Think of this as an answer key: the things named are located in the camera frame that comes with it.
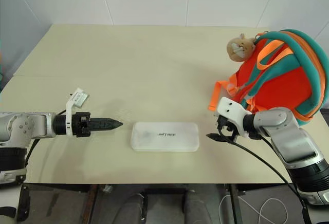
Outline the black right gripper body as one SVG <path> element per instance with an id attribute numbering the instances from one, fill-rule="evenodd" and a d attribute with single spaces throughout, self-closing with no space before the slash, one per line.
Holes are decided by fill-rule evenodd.
<path id="1" fill-rule="evenodd" d="M 222 115 L 217 119 L 217 130 L 219 132 L 217 135 L 218 139 L 236 139 L 238 136 L 237 127 Z M 223 131 L 229 132 L 230 134 L 224 135 Z"/>

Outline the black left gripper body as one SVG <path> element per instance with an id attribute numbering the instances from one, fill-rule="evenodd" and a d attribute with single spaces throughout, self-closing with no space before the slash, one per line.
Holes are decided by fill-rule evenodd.
<path id="1" fill-rule="evenodd" d="M 89 112 L 76 112 L 72 116 L 72 134 L 76 137 L 89 137 L 91 135 L 89 123 Z"/>

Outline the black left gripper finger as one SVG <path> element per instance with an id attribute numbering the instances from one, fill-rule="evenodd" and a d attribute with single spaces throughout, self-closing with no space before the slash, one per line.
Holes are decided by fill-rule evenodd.
<path id="1" fill-rule="evenodd" d="M 118 127 L 120 127 L 120 125 L 119 126 L 100 126 L 100 125 L 96 125 L 96 126 L 91 126 L 90 127 L 90 132 L 100 132 L 100 131 L 114 130 Z"/>
<path id="2" fill-rule="evenodd" d="M 123 123 L 111 118 L 91 118 L 90 126 L 122 126 Z"/>

